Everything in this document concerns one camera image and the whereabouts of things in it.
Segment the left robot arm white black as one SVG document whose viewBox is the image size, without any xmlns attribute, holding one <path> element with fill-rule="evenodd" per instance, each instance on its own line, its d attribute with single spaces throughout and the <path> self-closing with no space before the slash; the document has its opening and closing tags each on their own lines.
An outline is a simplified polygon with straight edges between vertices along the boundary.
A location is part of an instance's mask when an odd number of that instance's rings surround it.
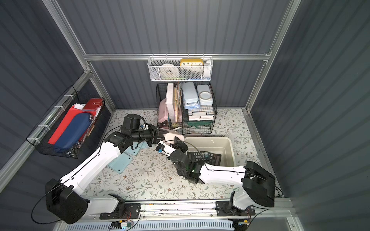
<svg viewBox="0 0 370 231">
<path fill-rule="evenodd" d="M 83 197 L 90 182 L 111 161 L 123 154 L 134 142 L 148 146 L 164 140 L 168 131 L 152 124 L 141 124 L 142 117 L 129 114 L 119 132 L 107 136 L 101 146 L 82 164 L 63 176 L 51 179 L 45 186 L 46 209 L 67 224 L 73 224 L 87 215 L 101 214 L 104 218 L 121 218 L 125 214 L 125 201 L 116 194 L 106 197 Z"/>
</svg>

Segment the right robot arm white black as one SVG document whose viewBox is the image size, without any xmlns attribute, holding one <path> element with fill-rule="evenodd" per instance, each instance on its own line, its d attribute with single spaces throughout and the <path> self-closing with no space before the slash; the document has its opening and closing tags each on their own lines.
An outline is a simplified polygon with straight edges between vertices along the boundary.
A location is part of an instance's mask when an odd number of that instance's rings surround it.
<svg viewBox="0 0 370 231">
<path fill-rule="evenodd" d="M 236 187 L 230 196 L 228 209 L 231 214 L 246 211 L 248 207 L 275 206 L 276 178 L 255 162 L 243 166 L 214 166 L 188 156 L 187 142 L 174 140 L 163 143 L 169 151 L 162 152 L 171 160 L 179 176 L 193 184 L 227 184 Z"/>
</svg>

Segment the pink calculator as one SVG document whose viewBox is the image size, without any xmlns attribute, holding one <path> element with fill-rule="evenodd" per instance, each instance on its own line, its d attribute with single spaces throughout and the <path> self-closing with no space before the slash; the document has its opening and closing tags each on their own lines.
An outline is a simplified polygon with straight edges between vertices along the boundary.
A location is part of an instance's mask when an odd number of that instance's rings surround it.
<svg viewBox="0 0 370 231">
<path fill-rule="evenodd" d="M 164 140 L 166 142 L 169 142 L 169 143 L 174 143 L 174 141 L 177 139 L 181 140 L 181 141 L 184 141 L 184 136 L 179 134 L 177 131 L 174 131 L 174 130 L 168 130 L 168 129 L 164 129 L 165 131 L 167 131 L 166 134 L 164 134 Z"/>
</svg>

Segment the black calculator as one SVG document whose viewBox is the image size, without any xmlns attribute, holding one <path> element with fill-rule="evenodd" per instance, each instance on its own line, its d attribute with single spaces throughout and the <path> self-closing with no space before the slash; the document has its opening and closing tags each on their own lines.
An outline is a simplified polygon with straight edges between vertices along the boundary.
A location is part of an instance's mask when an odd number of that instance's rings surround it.
<svg viewBox="0 0 370 231">
<path fill-rule="evenodd" d="M 213 166 L 220 166 L 220 164 L 221 164 L 221 158 L 222 158 L 221 154 L 203 152 L 202 157 L 203 157 L 203 161 L 206 164 L 210 164 L 210 165 L 213 165 Z"/>
<path fill-rule="evenodd" d="M 210 154 L 205 151 L 201 152 L 187 152 L 187 156 L 189 157 L 191 162 L 197 162 L 197 163 L 209 163 L 211 160 Z"/>
</svg>

